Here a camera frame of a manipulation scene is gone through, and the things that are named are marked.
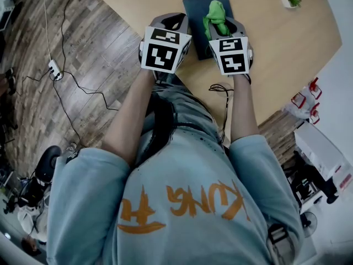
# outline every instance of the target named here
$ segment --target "potted plant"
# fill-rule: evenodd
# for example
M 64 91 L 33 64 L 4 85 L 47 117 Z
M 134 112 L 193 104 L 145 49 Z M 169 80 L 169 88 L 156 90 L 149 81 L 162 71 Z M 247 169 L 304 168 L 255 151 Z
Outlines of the potted plant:
M 297 8 L 301 6 L 302 0 L 282 0 L 286 8 Z

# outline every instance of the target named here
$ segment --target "power strip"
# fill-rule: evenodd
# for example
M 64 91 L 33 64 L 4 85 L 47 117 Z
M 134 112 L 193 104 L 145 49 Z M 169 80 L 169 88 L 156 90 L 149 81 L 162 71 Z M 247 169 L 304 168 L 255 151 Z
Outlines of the power strip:
M 63 75 L 54 59 L 49 62 L 49 69 L 50 72 L 54 75 L 54 81 L 62 79 Z

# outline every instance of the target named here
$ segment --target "floor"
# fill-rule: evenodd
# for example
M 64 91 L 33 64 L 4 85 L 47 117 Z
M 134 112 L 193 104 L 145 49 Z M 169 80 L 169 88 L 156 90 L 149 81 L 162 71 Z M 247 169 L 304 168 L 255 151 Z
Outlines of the floor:
M 60 26 L 68 0 L 46 0 L 48 39 L 51 56 L 63 67 Z M 64 114 L 48 75 L 49 53 L 43 0 L 16 0 L 23 3 L 13 25 L 4 32 L 7 46 L 0 72 L 15 67 L 17 91 L 12 102 L 18 129 L 8 135 L 7 156 L 18 175 L 30 174 L 41 154 L 51 145 L 65 148 L 78 142 Z M 80 86 L 99 90 L 111 108 L 119 108 L 134 81 L 139 62 L 137 49 L 141 38 L 102 0 L 71 0 L 63 24 L 65 70 L 75 75 Z M 63 105 L 86 146 L 99 146 L 115 112 L 105 108 L 100 95 L 86 95 L 69 74 L 55 83 Z M 301 124 L 287 113 L 277 112 L 260 126 L 280 163 L 292 157 L 293 130 Z

